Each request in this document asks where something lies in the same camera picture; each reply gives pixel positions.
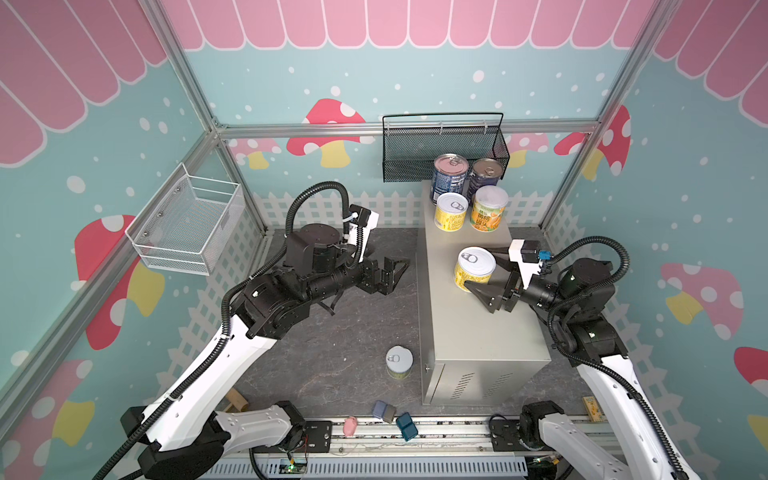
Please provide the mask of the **yellow can white lid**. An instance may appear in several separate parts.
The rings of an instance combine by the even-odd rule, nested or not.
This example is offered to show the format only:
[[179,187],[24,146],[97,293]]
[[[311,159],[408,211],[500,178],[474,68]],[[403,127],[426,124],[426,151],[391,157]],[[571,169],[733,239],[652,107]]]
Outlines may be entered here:
[[508,201],[508,193],[501,187],[487,185],[479,188],[473,197],[471,226],[480,232],[496,231],[501,225]]
[[496,269],[496,260],[493,254],[481,247],[466,247],[457,257],[454,268],[455,285],[468,292],[465,283],[475,282],[487,284]]
[[434,221],[438,229],[444,232],[459,231],[468,211],[467,199],[459,193],[443,193],[436,203]]
[[410,374],[414,357],[408,348],[395,345],[387,351],[385,362],[388,374],[394,379],[402,380]]

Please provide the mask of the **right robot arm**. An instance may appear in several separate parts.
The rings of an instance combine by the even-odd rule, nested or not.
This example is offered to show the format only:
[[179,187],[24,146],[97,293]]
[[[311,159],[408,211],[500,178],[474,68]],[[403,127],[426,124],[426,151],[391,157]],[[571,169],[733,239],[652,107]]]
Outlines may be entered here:
[[603,311],[630,270],[618,241],[588,236],[553,254],[535,240],[507,247],[467,247],[465,266],[507,272],[505,281],[466,279],[465,288],[490,312],[528,305],[554,349],[589,386],[614,432],[617,458],[575,426],[555,402],[525,405],[516,439],[531,451],[552,450],[585,479],[695,479],[697,473],[670,439],[640,386],[625,343]]

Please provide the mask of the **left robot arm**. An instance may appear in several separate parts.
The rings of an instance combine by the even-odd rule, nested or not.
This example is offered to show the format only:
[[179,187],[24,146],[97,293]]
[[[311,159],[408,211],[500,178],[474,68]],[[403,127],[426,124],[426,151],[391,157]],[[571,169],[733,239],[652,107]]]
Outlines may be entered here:
[[289,401],[258,411],[216,407],[243,373],[307,319],[314,305],[332,313],[357,288],[391,294],[410,262],[368,258],[377,213],[351,203],[346,187],[323,181],[289,206],[280,250],[225,292],[221,324],[201,353],[165,393],[121,418],[125,442],[96,472],[104,479],[138,443],[144,448],[130,478],[197,479],[225,455],[256,447],[291,453],[304,441],[306,421]]

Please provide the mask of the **blue can pink lid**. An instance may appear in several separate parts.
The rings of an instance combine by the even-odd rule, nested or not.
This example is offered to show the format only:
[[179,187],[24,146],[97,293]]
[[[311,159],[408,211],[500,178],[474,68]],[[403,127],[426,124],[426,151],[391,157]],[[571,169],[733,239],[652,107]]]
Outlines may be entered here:
[[444,193],[461,193],[469,171],[469,162],[461,155],[447,153],[434,160],[430,198],[436,204]]

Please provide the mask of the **dark blue tall can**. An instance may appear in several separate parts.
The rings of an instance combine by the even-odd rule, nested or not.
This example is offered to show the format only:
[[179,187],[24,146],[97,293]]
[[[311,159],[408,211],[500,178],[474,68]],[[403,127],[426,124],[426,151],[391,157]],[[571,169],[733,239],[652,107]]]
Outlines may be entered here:
[[494,159],[476,160],[469,172],[467,198],[472,201],[476,192],[484,186],[496,186],[504,173],[503,166]]

